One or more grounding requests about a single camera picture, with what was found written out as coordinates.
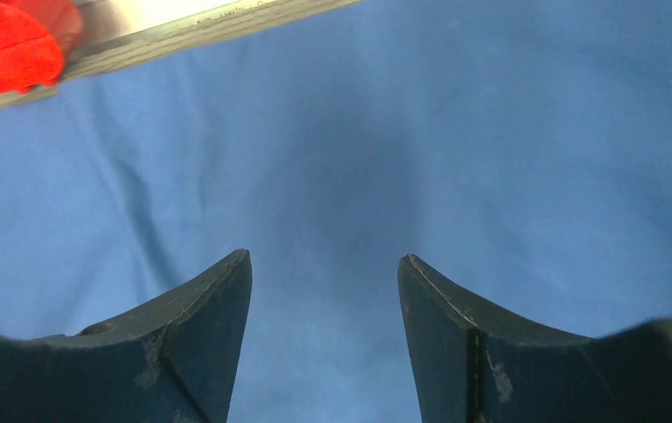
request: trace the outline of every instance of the dark metal tool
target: dark metal tool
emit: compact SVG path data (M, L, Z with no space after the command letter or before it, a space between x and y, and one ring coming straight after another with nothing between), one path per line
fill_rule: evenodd
M251 280L238 250L76 336L0 338L0 422L225 422Z
M416 256L398 281L424 423L672 423L672 320L591 339L520 317Z

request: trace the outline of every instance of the wooden stick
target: wooden stick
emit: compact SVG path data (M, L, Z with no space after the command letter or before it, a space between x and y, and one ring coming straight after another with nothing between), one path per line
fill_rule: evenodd
M80 49L71 58L63 73L63 80L117 71L179 50L239 38L357 1L232 0L229 4L209 11ZM80 7L89 7L89 3ZM52 87L38 88L26 95L1 94L0 108L40 100L57 93L57 87Z

